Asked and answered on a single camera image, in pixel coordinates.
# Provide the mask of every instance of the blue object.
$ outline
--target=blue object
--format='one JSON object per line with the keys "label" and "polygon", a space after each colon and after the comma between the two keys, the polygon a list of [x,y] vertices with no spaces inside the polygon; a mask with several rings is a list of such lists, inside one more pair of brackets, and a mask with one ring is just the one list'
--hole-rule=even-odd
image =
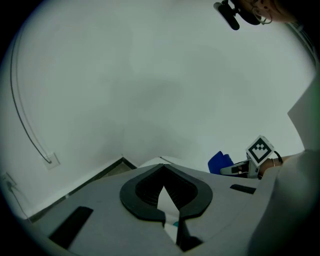
{"label": "blue object", "polygon": [[221,151],[216,153],[208,162],[209,171],[212,174],[220,174],[220,170],[225,167],[233,166],[230,156],[223,154]]}

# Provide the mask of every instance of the wall outlet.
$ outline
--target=wall outlet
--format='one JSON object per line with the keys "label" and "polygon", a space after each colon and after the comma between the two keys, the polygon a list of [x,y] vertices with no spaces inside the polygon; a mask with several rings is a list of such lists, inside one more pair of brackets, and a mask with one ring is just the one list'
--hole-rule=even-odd
{"label": "wall outlet", "polygon": [[14,187],[17,183],[11,178],[11,176],[6,172],[0,175],[1,184],[4,186],[7,182],[11,183],[11,186]]}
{"label": "wall outlet", "polygon": [[55,153],[48,154],[45,159],[47,159],[48,161],[51,161],[51,163],[48,163],[46,160],[42,158],[42,161],[48,170],[51,170],[60,165]]}

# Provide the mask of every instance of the white wall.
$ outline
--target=white wall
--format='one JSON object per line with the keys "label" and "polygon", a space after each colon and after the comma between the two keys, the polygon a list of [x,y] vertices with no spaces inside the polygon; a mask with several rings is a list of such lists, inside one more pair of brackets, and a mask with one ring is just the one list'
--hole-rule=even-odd
{"label": "white wall", "polygon": [[282,155],[301,151],[286,113],[312,63],[284,25],[240,26],[231,30],[211,0],[45,2],[23,31],[17,77],[30,126],[59,167],[45,169],[19,124],[9,56],[0,76],[1,169],[27,214],[121,154],[208,171],[219,150],[242,160],[259,134]]}

